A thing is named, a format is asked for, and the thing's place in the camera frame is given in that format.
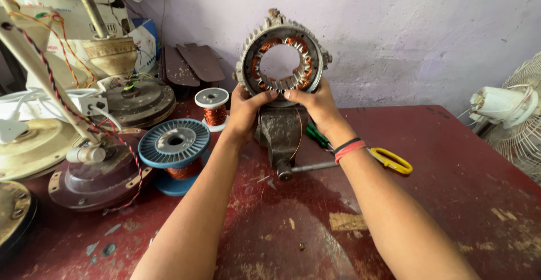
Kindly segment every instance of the copper winding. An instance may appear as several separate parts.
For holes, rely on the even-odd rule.
[[[263,43],[263,46],[261,46],[261,48],[259,49],[259,51],[261,53],[266,53],[269,49],[271,49],[272,47],[278,45],[278,44],[287,44],[287,45],[293,45],[294,43],[299,43],[301,46],[302,46],[302,53],[305,53],[308,51],[308,45],[306,44],[306,41],[304,41],[304,39],[300,38],[300,37],[292,37],[292,38],[287,38],[285,43],[282,41],[282,39],[280,38],[272,38],[272,39],[269,39],[267,41],[265,41],[265,43]],[[255,67],[257,66],[257,64],[261,61],[261,58],[258,57],[258,56],[255,56],[253,59],[252,59],[252,77],[256,78],[256,76],[258,75],[257,71],[255,70]],[[312,66],[312,60],[310,58],[307,58],[306,62],[309,64],[310,68],[308,69],[308,71],[305,71],[305,77],[304,77],[304,82],[302,84],[299,84],[295,87],[296,90],[300,90],[300,89],[303,89],[305,86],[308,85],[308,83],[310,82],[310,77],[312,75],[312,71],[313,71],[313,66]],[[284,77],[282,78],[281,80],[284,80],[284,79],[287,79],[291,76],[287,76],[287,77]],[[272,77],[267,77],[267,79],[269,80],[272,80],[272,81],[276,81],[276,79],[272,78]],[[265,91],[265,85],[262,83],[259,85],[259,87]]]
[[[193,177],[203,168],[203,159],[198,157],[190,165],[182,168],[167,168],[166,171],[175,180],[184,180]]]
[[[226,122],[227,110],[224,104],[215,109],[204,108],[203,116],[207,122],[207,125],[220,125]]]

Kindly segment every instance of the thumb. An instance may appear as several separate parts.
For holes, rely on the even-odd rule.
[[[278,97],[278,92],[276,91],[264,91],[254,97],[248,99],[246,104],[250,106],[253,110],[259,109],[262,105],[267,104]]]
[[[310,107],[314,103],[314,95],[301,90],[288,90],[283,95],[287,100],[298,102],[306,107]]]

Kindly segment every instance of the red wristband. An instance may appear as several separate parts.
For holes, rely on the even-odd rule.
[[[334,162],[339,164],[338,161],[346,154],[349,154],[353,151],[356,151],[356,150],[359,150],[359,149],[362,149],[362,148],[366,148],[366,144],[364,141],[360,140],[360,141],[356,141],[352,144],[349,144],[347,145],[347,147],[345,147],[344,149],[340,150],[339,152],[336,152],[336,154],[334,155]]]

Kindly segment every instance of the black wristband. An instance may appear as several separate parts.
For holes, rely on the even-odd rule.
[[[354,139],[348,141],[347,143],[345,143],[345,144],[341,145],[340,147],[336,148],[336,149],[334,150],[334,154],[340,152],[340,150],[344,149],[344,148],[347,147],[348,145],[351,145],[351,144],[353,144],[354,142],[357,142],[357,141],[360,141],[360,140],[361,140],[361,138],[354,138]]]

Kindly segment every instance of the hand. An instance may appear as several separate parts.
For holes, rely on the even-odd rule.
[[[237,85],[231,94],[231,112],[224,133],[240,139],[244,146],[254,137],[258,124],[255,116],[259,108],[276,97],[278,97],[276,91],[264,91],[250,97],[243,85]]]
[[[329,82],[323,76],[315,93],[288,90],[283,96],[289,101],[304,105],[318,131],[325,135],[335,148],[357,137],[338,112]]]

